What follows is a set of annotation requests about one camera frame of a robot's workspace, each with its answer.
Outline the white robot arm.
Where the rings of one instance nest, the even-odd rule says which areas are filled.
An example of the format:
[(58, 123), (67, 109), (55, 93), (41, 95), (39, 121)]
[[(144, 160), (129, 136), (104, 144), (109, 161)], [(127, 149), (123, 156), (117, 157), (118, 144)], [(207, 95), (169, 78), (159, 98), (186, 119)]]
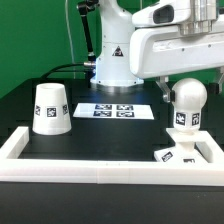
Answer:
[(92, 87), (128, 92), (154, 78), (166, 102), (175, 99), (167, 86), (174, 74), (217, 68), (210, 85), (224, 84), (224, 8), (218, 0), (159, 0), (134, 14), (117, 0), (100, 0), (102, 51)]

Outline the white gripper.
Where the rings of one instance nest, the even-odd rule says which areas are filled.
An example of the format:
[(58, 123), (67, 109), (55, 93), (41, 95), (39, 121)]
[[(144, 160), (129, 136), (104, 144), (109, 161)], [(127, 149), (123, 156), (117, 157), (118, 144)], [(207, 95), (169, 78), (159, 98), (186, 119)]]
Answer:
[(142, 79), (158, 77), (156, 84), (166, 103), (175, 101), (175, 91), (169, 88), (167, 76), (217, 67), (209, 84), (211, 94), (221, 94), (224, 84), (224, 26), (221, 23), (215, 23), (207, 34), (191, 36), (182, 36), (177, 25), (138, 29), (130, 40), (131, 72)]

